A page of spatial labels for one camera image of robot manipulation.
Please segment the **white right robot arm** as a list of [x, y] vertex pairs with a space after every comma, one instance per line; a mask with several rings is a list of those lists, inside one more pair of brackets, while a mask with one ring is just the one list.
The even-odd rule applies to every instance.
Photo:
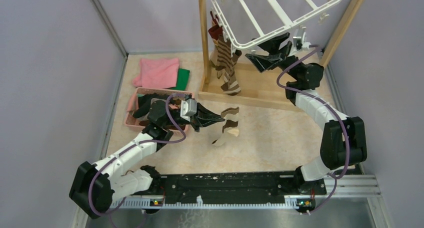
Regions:
[[301, 38], [288, 40], [289, 33], [259, 44], [267, 55], [248, 53], [245, 56], [256, 69], [264, 71], [280, 68], [276, 83], [285, 90], [292, 104], [303, 110], [322, 129], [319, 156], [299, 166], [293, 176], [293, 187], [300, 194], [308, 193], [316, 180], [365, 161], [368, 157], [364, 121], [350, 117], [325, 101], [316, 91], [324, 76], [324, 67], [304, 60], [320, 48]]

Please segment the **cream brown block sock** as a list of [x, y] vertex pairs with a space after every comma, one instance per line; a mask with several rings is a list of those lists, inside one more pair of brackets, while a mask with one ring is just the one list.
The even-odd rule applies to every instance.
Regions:
[[232, 137], [239, 136], [239, 113], [239, 107], [229, 107], [221, 112], [221, 118], [224, 118], [225, 124], [222, 126], [221, 136], [212, 142], [213, 146], [222, 146]]

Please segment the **brown beige striped sock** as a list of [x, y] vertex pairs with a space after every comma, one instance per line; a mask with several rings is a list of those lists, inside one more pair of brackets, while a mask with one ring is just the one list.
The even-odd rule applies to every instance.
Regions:
[[213, 40], [214, 46], [218, 51], [218, 67], [216, 69], [216, 76], [220, 79], [224, 73], [224, 68], [229, 66], [232, 59], [231, 42], [226, 40], [224, 36], [220, 36], [218, 40]]

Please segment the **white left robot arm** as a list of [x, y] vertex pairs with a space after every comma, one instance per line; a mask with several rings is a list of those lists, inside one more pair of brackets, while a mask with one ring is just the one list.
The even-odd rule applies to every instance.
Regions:
[[96, 219], [111, 213], [110, 206], [139, 191], [155, 194], [160, 189], [160, 174], [147, 166], [137, 171], [129, 169], [143, 158], [154, 154], [171, 140], [173, 131], [178, 129], [186, 139], [181, 126], [191, 126], [196, 132], [201, 128], [224, 122], [225, 119], [197, 102], [191, 96], [180, 100], [177, 108], [174, 97], [156, 100], [147, 113], [148, 125], [127, 145], [111, 155], [94, 163], [85, 161], [76, 170], [70, 188], [70, 199], [90, 218]]

